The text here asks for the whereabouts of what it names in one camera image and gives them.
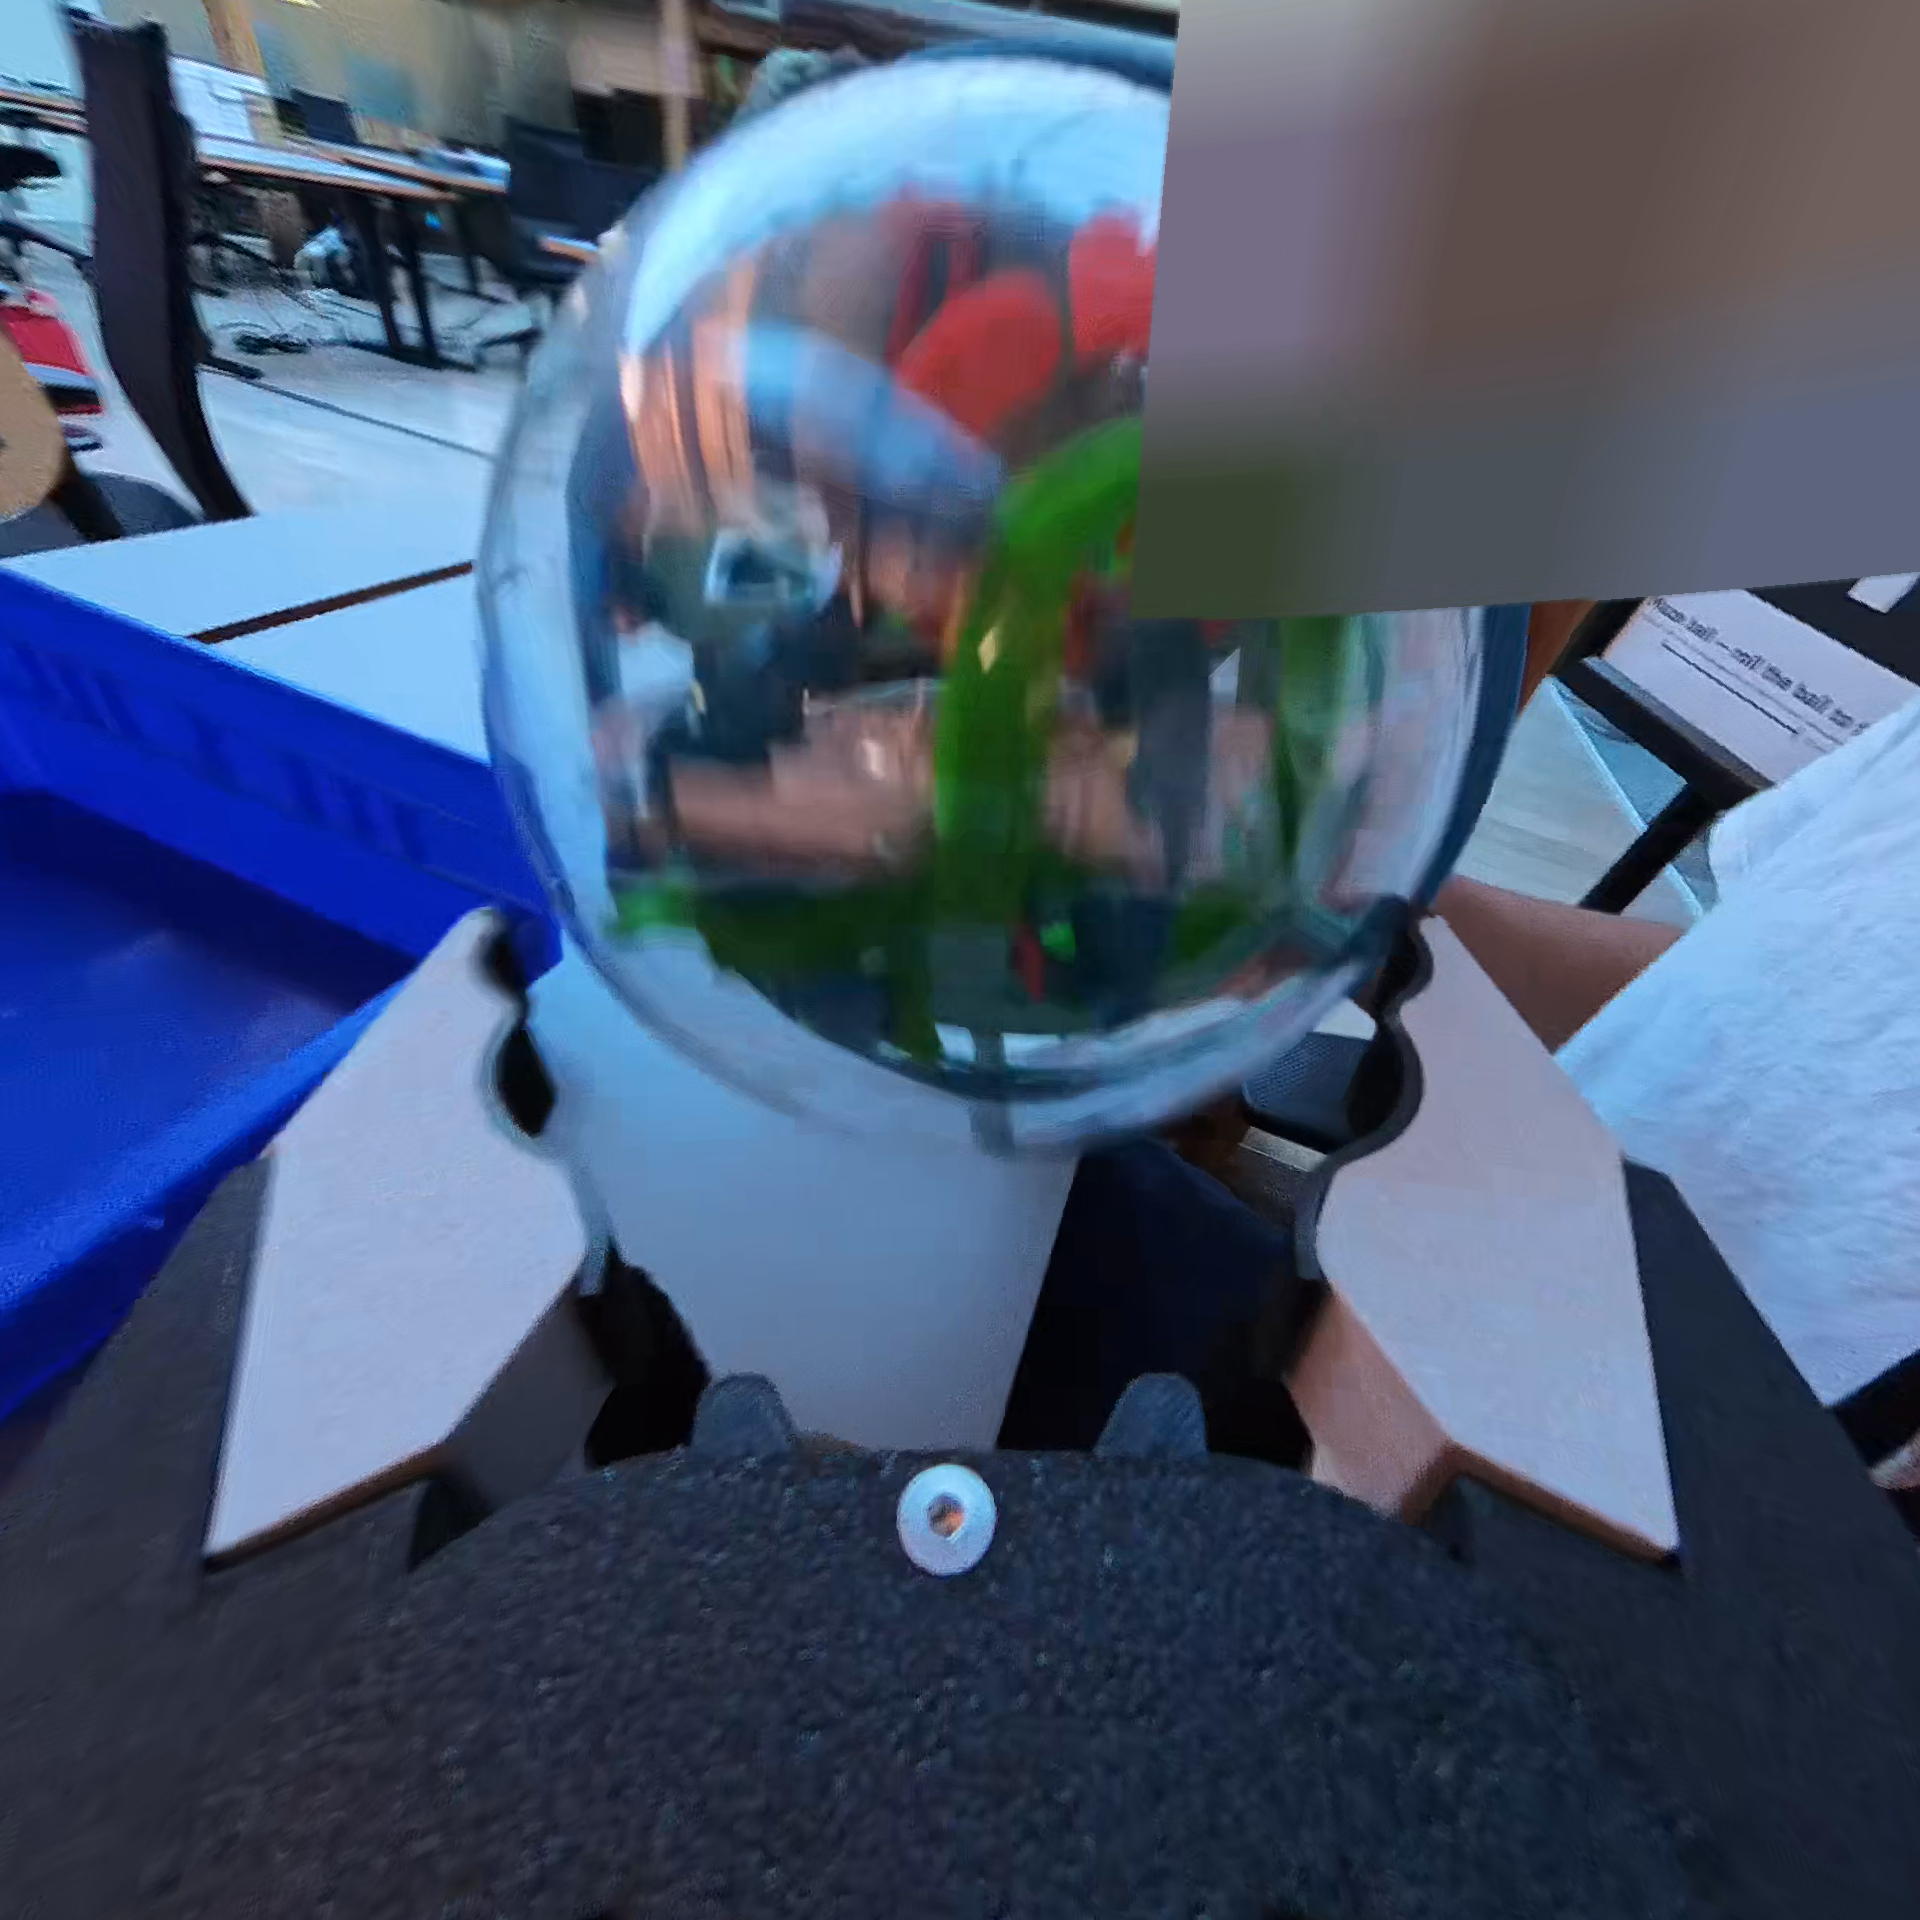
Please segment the black office chair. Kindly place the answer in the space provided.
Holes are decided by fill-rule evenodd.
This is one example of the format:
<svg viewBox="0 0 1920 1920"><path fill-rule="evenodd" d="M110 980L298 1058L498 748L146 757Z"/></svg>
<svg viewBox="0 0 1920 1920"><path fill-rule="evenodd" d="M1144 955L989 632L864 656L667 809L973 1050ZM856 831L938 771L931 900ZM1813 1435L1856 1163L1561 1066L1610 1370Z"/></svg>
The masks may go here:
<svg viewBox="0 0 1920 1920"><path fill-rule="evenodd" d="M203 403L192 185L203 150L173 102L163 29L110 29L71 10L87 137L87 294L114 397L184 483L203 520L235 523L235 494Z"/></svg>

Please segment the blue plastic bin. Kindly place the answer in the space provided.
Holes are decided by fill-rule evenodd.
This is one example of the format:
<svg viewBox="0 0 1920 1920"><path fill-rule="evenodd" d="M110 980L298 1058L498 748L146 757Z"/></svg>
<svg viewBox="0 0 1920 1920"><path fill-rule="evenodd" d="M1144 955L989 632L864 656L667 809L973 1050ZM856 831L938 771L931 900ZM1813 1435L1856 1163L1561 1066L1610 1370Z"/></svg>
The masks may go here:
<svg viewBox="0 0 1920 1920"><path fill-rule="evenodd" d="M288 661L9 572L0 1417L110 1338L179 1232L464 912L557 962L486 757L471 585Z"/></svg>

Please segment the office desk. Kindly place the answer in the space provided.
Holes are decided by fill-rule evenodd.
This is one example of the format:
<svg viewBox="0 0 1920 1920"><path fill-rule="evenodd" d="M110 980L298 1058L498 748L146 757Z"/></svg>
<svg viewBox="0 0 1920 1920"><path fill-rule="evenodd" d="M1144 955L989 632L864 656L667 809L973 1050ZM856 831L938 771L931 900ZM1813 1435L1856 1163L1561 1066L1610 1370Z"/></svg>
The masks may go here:
<svg viewBox="0 0 1920 1920"><path fill-rule="evenodd" d="M505 199L505 176L464 176L430 168L378 146L260 146L260 137L205 137L192 131L192 168L216 185L277 185L277 197L315 197L348 220L348 250L359 260L359 284L378 312L378 363L424 369L424 375L476 375L476 363L451 363L438 342L438 284L424 269L424 220L451 214L453 256L476 284L471 250L471 208Z"/></svg>

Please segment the black framed tag sign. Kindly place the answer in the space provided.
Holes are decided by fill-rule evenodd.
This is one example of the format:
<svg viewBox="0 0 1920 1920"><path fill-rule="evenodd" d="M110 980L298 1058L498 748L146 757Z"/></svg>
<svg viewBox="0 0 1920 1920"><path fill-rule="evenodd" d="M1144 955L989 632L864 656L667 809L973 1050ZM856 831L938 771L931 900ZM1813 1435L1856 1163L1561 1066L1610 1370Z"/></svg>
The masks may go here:
<svg viewBox="0 0 1920 1920"><path fill-rule="evenodd" d="M1678 790L1579 902L1628 912L1728 809L1901 710L1911 675L1911 572L1597 603L1553 687Z"/></svg>

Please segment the clear maze ball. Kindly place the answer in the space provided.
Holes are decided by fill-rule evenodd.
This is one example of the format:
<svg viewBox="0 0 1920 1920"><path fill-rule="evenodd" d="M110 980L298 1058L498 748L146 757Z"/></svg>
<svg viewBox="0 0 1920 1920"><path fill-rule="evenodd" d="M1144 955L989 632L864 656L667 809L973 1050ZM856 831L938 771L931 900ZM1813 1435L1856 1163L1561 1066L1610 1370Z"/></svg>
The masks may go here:
<svg viewBox="0 0 1920 1920"><path fill-rule="evenodd" d="M1138 617L1173 41L819 64L596 250L486 554L557 930L731 1095L1080 1151L1213 1106L1450 879L1519 609Z"/></svg>

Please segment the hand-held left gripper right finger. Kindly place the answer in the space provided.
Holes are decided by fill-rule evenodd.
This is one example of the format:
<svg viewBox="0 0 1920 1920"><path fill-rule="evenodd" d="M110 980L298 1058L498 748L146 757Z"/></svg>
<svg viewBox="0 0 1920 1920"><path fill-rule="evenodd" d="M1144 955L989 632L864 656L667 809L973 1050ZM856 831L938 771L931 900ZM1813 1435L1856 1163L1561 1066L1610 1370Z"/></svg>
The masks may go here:
<svg viewBox="0 0 1920 1920"><path fill-rule="evenodd" d="M1626 1151L1445 919L1376 1004L1388 1114L1315 1174L1284 1362L1308 1471L1384 1523L1454 1481L1678 1555Z"/></svg>

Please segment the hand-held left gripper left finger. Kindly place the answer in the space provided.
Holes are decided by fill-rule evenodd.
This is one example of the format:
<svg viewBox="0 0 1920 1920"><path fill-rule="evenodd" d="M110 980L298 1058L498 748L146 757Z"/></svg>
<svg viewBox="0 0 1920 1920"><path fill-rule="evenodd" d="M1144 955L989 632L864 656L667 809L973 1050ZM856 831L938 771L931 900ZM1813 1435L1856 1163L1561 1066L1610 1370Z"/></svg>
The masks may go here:
<svg viewBox="0 0 1920 1920"><path fill-rule="evenodd" d="M471 912L271 1141L205 1560L444 1481L476 1514L577 1462L606 1370L565 1168L517 1136L505 919Z"/></svg>

